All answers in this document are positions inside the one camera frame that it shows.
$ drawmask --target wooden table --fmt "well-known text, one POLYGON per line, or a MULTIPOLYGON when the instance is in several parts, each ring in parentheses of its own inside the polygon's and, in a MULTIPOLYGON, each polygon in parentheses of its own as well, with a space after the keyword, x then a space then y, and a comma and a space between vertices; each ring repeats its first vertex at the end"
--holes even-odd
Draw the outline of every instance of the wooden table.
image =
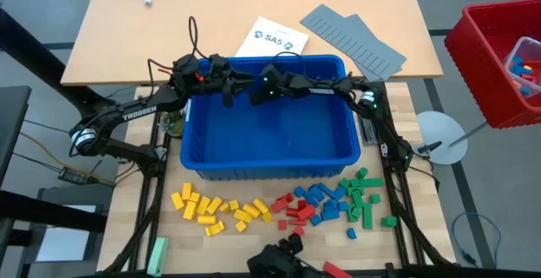
MULTIPOLYGON (((146 95, 149 90, 139 88, 137 95, 146 95)), ((387 92, 398 133, 412 144, 421 142, 407 84, 389 83, 387 92)), ((152 116, 147 116, 130 122, 126 141, 131 144, 148 143, 152 119, 152 116)), ((176 211, 173 208, 170 196, 180 191, 184 182, 192 182, 196 191, 208 197, 239 199, 241 203, 261 197, 270 204, 274 198, 293 191, 298 185, 306 188, 313 183, 323 182, 334 188, 342 177, 353 177, 362 166, 369 169, 369 177, 383 177, 378 147, 361 148, 362 155, 359 161, 347 166, 340 176, 332 178, 210 182, 201 179, 194 171, 187 170, 180 164, 180 143, 173 140, 158 226, 158 237, 169 238, 165 273, 246 272, 247 259, 259 253, 266 244, 277 243, 292 230, 292 227, 289 227, 287 231, 278 231, 275 221, 265 224, 258 219, 249 224, 244 233, 239 233, 234 227, 236 220, 232 214, 219 213, 219 220, 224 221, 226 230, 217 236, 207 237, 204 227, 195 221, 184 220, 183 211, 176 211)), ((429 172, 428 163, 419 158, 412 160, 412 166, 429 172)), ((115 187, 101 245, 98 270, 104 269, 114 260, 134 229, 142 179, 142 175, 137 173, 115 187)), ((408 171, 407 180, 419 227, 445 258, 454 260, 434 181, 414 170, 408 171)), ((345 270, 382 269, 386 262, 392 262, 396 267, 400 267, 394 231, 380 224, 380 218, 391 213, 387 193, 385 188, 367 188, 366 194, 374 193, 379 193, 383 200, 373 209, 374 230, 364 230, 361 222, 348 223, 344 214, 339 220, 323 222, 316 227, 309 224, 303 237, 304 251, 299 257, 318 269, 322 269, 325 261, 330 261, 345 270), (347 238, 346 229, 350 226, 355 228, 357 240, 347 238)), ((274 215, 274 218, 284 219, 285 214, 281 212, 274 215)), ((145 256, 147 239, 144 237, 142 241, 140 260, 145 256)), ((414 262, 409 232, 406 239, 410 260, 414 262)))
MULTIPOLYGON (((321 3, 339 14, 359 14, 375 35, 407 60, 395 78, 442 76, 417 0, 91 0, 62 83, 147 83, 146 59, 170 64, 190 53, 188 17, 199 27, 206 55, 235 55, 255 20, 265 17, 309 35, 303 54, 336 54, 347 71, 352 59, 304 28, 299 21, 321 3)), ((166 81, 165 74, 155 74, 166 81)))

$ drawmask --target blue plastic bin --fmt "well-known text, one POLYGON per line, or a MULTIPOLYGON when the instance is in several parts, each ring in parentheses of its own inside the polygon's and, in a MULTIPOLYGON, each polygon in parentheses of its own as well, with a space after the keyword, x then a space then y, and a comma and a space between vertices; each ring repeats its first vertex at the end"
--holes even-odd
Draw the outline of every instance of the blue plastic bin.
MULTIPOLYGON (((256 76, 273 57, 232 57, 232 68, 256 76)), ((201 73, 209 71, 200 61, 201 73)), ((276 57, 281 71, 310 78, 346 76, 334 55, 276 57)), ((221 94, 197 95, 187 106, 180 161, 206 180, 246 180, 291 177, 332 177, 355 163, 361 150, 353 114, 335 95, 282 97, 259 106, 248 91, 226 108, 221 94)))

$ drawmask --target black wire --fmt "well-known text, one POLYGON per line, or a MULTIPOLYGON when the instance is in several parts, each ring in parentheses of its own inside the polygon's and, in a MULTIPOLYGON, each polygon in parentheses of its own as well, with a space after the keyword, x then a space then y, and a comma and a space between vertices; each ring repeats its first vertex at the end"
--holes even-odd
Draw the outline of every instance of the black wire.
POLYGON ((35 125, 42 126, 43 128, 49 128, 51 130, 56 130, 56 131, 63 132, 65 134, 69 134, 69 132, 66 131, 66 130, 62 130, 62 129, 59 129, 59 128, 54 128, 54 127, 51 127, 51 126, 47 126, 47 125, 44 125, 42 123, 32 122, 32 121, 29 121, 29 120, 26 120, 26 119, 24 121, 27 122, 27 123, 33 123, 35 125))

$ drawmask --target white stand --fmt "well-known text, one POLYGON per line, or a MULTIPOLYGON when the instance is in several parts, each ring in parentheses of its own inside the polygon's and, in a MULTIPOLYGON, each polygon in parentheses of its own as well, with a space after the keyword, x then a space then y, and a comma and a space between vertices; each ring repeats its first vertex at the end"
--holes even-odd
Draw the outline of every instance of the white stand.
POLYGON ((430 152, 434 164, 450 165, 460 161, 467 151, 467 138, 488 124, 485 122, 469 133, 450 116, 441 112, 422 112, 417 121, 425 144, 441 141, 441 145, 430 152))

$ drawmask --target gray floor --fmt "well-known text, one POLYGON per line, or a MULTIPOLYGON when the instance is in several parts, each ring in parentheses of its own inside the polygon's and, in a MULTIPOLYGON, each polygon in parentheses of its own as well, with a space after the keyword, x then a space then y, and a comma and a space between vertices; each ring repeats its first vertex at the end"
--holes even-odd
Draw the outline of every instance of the gray floor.
MULTIPOLYGON (((498 0, 419 0, 419 4, 429 29, 450 29, 460 18, 465 4, 489 1, 498 0)), ((41 42, 73 42, 88 2, 89 0, 5 0, 3 8, 41 42)), ((465 129, 473 128, 484 121, 483 115, 451 61, 443 45, 443 37, 434 37, 433 43, 445 72, 443 79, 434 81, 443 109, 465 129)), ((55 51, 54 54, 66 62, 69 50, 55 51)), ((32 87, 26 115, 28 119, 63 129, 69 129, 78 121, 79 114, 69 103, 3 52, 0 52, 0 66, 1 86, 26 84, 32 87)), ((408 83, 416 112, 432 110, 425 83, 422 80, 409 80, 408 83)), ((93 88, 106 95, 120 86, 93 88)), ((117 99, 125 101, 132 95, 133 90, 127 90, 117 95, 117 99)), ((35 136, 63 161, 78 168, 90 170, 97 162, 96 158, 68 158, 70 143, 67 134, 31 124, 25 124, 23 131, 35 136)), ((124 133, 125 128, 119 128, 115 135, 122 138, 124 133)), ((538 248, 541 247, 538 226, 541 215, 536 211, 536 207, 541 204, 541 195, 538 194, 538 189, 541 188, 541 179, 538 178, 541 161, 538 161, 537 157, 538 146, 541 145, 540 134, 539 126, 505 130, 486 128, 469 140, 469 150, 462 161, 477 211, 491 218, 503 234, 498 258, 499 268, 541 271, 541 264, 538 262, 538 248)), ((16 151, 54 164, 27 139, 19 139, 16 151)), ((116 170, 115 160, 106 158, 96 171, 103 177, 113 178, 116 170)), ((436 166, 434 174, 441 181, 440 201, 447 225, 451 227, 453 219, 464 211, 455 174, 449 166, 436 166)), ((56 176, 54 172, 14 156, 3 189, 35 197, 39 188, 71 186, 58 181, 56 176)), ((102 198, 106 202, 110 199, 106 194, 102 198)), ((17 226, 25 228, 26 224, 18 223, 17 226)), ((483 227, 486 241, 494 252, 495 231, 485 223, 483 227)), ((480 260, 467 220, 457 223, 456 235, 464 249, 480 260)), ((0 269, 1 277, 17 276, 21 254, 20 248, 8 250, 0 269)), ((465 264, 457 248, 456 255, 457 260, 465 264)), ((95 264, 95 259, 84 263, 34 264, 30 277, 90 274, 95 264)))

